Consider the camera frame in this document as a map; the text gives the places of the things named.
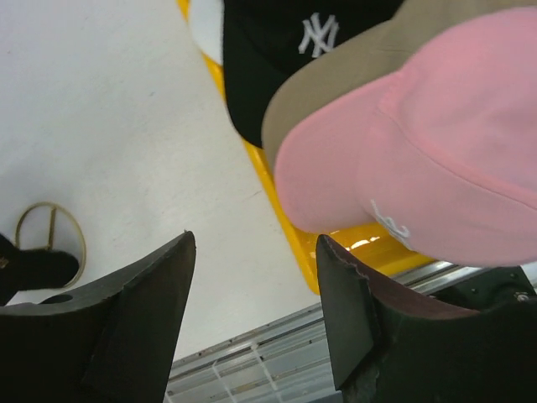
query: store floor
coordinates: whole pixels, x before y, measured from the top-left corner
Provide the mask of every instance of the store floor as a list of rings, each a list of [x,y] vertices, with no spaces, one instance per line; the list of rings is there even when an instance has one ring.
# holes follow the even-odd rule
[[[86,237],[83,285],[193,231],[176,359],[319,301],[174,0],[8,0],[0,33],[2,233],[35,202],[67,208]]]

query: cap brim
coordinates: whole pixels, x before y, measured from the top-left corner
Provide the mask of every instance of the cap brim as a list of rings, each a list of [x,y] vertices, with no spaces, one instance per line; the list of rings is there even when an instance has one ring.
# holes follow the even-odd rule
[[[357,200],[357,161],[373,111],[394,75],[329,103],[291,130],[279,148],[274,181],[289,220],[310,233],[374,222]]]
[[[383,349],[378,347],[385,347],[386,332],[390,328],[395,329],[398,336],[402,322],[408,325],[415,321],[421,329],[430,330],[423,324],[434,326],[439,323],[443,328],[445,320],[479,313],[446,304],[401,285],[362,263],[326,235],[317,239],[315,256],[326,338],[337,389],[353,372],[356,373],[356,367],[363,364],[364,359],[367,358],[370,363],[375,352],[380,353],[377,358],[381,361],[385,359]],[[397,323],[396,327],[389,326],[390,322]]]
[[[383,75],[382,69],[367,69],[389,24],[378,24],[340,44],[297,71],[278,89],[268,105],[262,129],[263,150],[271,170],[285,136],[302,119]]]
[[[223,0],[190,0],[188,23],[192,39],[218,65],[222,65],[223,19]]]
[[[235,10],[224,13],[223,72],[229,117],[238,133],[261,147],[261,123],[287,76],[261,55],[241,30]]]

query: yellow stand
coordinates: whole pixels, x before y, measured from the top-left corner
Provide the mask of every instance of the yellow stand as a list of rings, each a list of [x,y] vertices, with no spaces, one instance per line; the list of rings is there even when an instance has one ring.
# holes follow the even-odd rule
[[[188,0],[177,0],[177,3],[185,18],[188,19]],[[207,56],[203,55],[203,57],[218,90],[220,90],[222,97],[225,98],[222,68]],[[259,175],[259,179],[263,184],[263,188],[272,203],[282,229],[287,236],[287,240],[293,249],[302,274],[311,290],[319,295],[317,266],[315,263],[317,235],[303,233],[293,227],[289,222],[282,211],[282,207],[279,205],[272,176],[269,173],[270,171],[263,151],[246,141],[243,142],[252,160],[252,164]],[[433,261],[431,258],[409,251],[401,243],[390,237],[388,232],[377,223],[336,231],[330,235],[338,243],[350,250],[363,263],[385,275],[396,275]]]

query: ny logo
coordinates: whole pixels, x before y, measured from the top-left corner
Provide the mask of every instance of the ny logo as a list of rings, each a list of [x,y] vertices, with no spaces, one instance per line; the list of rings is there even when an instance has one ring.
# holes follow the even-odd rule
[[[397,228],[397,224],[395,223],[393,218],[383,217],[383,215],[378,210],[377,203],[375,203],[374,200],[371,200],[371,204],[373,205],[373,210],[375,211],[375,215],[377,216],[378,223],[385,227],[388,230],[389,234],[398,241],[400,241],[407,249],[413,250],[409,246],[410,230],[405,226]]]
[[[336,22],[335,16],[331,15],[325,25],[321,27],[319,13],[313,13],[310,19],[305,19],[302,24],[304,25],[304,37],[299,45],[299,52],[302,55],[308,49],[311,41],[315,44],[311,54],[314,59],[322,55],[323,51],[328,53],[334,49],[337,31],[339,30],[339,24]]]

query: black boot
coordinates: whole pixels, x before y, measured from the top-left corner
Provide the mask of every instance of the black boot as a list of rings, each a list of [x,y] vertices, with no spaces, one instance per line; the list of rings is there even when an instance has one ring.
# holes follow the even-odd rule
[[[61,288],[75,278],[80,264],[55,250],[20,250],[0,234],[0,306],[17,292]]]

